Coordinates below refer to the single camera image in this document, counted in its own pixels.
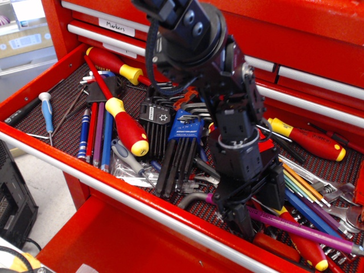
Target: markers label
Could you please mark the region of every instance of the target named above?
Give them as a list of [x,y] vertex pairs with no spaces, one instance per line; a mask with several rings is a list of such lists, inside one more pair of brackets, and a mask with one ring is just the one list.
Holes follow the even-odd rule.
[[135,29],[131,27],[124,26],[122,24],[118,24],[109,20],[104,20],[99,18],[98,19],[98,25],[100,27],[105,27],[108,30],[113,30],[131,37],[135,36]]

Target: pen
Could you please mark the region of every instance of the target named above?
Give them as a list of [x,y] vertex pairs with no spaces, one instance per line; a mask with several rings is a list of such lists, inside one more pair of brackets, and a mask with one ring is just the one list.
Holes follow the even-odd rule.
[[105,111],[105,115],[104,146],[102,148],[101,169],[105,172],[109,172],[111,137],[113,134],[114,118],[108,111]]
[[96,130],[96,120],[97,120],[97,109],[98,105],[94,102],[91,106],[91,119],[90,119],[90,129],[89,129],[89,137],[87,139],[87,148],[86,148],[86,162],[91,162],[92,152],[93,152],[93,144],[94,144],[94,136]]
[[100,102],[98,105],[95,143],[94,143],[94,147],[93,147],[93,165],[96,168],[98,168],[98,165],[100,163],[102,132],[104,131],[103,130],[104,129],[104,112],[105,112],[105,103]]

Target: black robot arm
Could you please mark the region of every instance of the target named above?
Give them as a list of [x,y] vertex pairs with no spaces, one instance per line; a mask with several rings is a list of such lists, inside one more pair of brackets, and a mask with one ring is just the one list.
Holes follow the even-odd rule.
[[[132,0],[151,21],[146,48],[148,76],[154,88],[176,94],[192,84],[204,99],[217,127],[209,137],[221,181],[214,201],[226,220],[247,239],[253,236],[245,202],[257,194],[280,209],[284,180],[278,151],[259,151],[264,97],[257,91],[254,70],[234,38],[228,35],[219,9],[197,0]],[[179,84],[160,90],[153,66]]]

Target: metal wrench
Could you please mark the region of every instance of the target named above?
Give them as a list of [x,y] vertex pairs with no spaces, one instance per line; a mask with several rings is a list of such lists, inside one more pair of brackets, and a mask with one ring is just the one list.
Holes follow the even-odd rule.
[[359,222],[359,218],[362,214],[362,208],[359,206],[351,206],[349,208],[339,208],[337,206],[331,206],[330,208],[323,208],[327,213],[342,219],[351,227],[364,230],[364,224]]
[[320,178],[282,155],[279,155],[279,158],[296,173],[309,181],[317,191],[322,193],[327,202],[332,202],[341,197],[354,206],[358,205],[353,201],[355,186],[352,183],[337,183]]

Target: blue screwdriver handle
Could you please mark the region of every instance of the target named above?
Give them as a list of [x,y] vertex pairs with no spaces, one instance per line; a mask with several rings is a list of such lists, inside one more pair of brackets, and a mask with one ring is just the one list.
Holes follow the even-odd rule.
[[47,92],[39,94],[39,99],[42,101],[42,113],[45,119],[45,128],[47,133],[54,131],[52,124],[52,106],[50,103],[51,95]]

